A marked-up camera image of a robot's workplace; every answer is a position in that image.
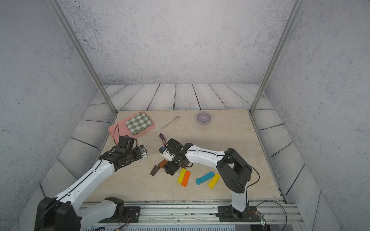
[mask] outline pink tray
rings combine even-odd
[[[130,130],[128,129],[127,125],[125,124],[125,122],[134,118],[137,114],[138,113],[135,113],[132,116],[130,116],[130,117],[122,120],[121,122],[116,123],[116,124],[114,124],[114,125],[112,125],[108,128],[109,134],[111,134],[111,136],[113,137],[113,140],[116,144],[118,144],[118,140],[119,140],[120,136],[128,135],[132,138],[137,138],[138,136],[140,136],[140,135],[144,134],[145,132],[149,131],[150,129],[154,128],[155,123],[152,121],[153,124],[150,127],[148,127],[147,129],[145,129],[142,132],[139,132],[136,135],[132,135]]]

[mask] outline orange block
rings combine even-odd
[[[184,179],[182,180],[182,183],[181,183],[182,186],[186,187],[186,185],[188,184],[189,177],[190,177],[190,172],[186,171]]]

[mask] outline blue block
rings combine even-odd
[[[204,176],[202,176],[200,178],[200,180],[201,180],[202,183],[204,183],[204,182],[206,182],[207,180],[211,179],[214,176],[215,176],[215,174],[211,171],[211,172],[205,174]]]

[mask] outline brown block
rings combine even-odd
[[[167,164],[168,160],[162,160],[158,166],[162,169],[166,164]]]
[[[185,161],[182,163],[181,167],[185,169],[185,168],[186,168],[186,166],[189,166],[189,163],[190,163],[190,162],[189,162],[188,160],[185,160]]]
[[[158,172],[159,169],[160,169],[160,167],[155,165],[154,168],[152,169],[152,171],[150,172],[150,175],[154,176]]]

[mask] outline yellow block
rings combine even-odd
[[[182,180],[184,179],[184,176],[185,176],[185,172],[186,172],[186,169],[183,169],[181,168],[181,172],[180,172],[180,175],[179,175],[179,178],[177,179],[177,183],[182,183]]]
[[[208,186],[210,188],[213,188],[215,186],[215,184],[217,183],[217,181],[220,179],[220,175],[216,173],[216,175],[211,179],[211,181],[209,182]]]

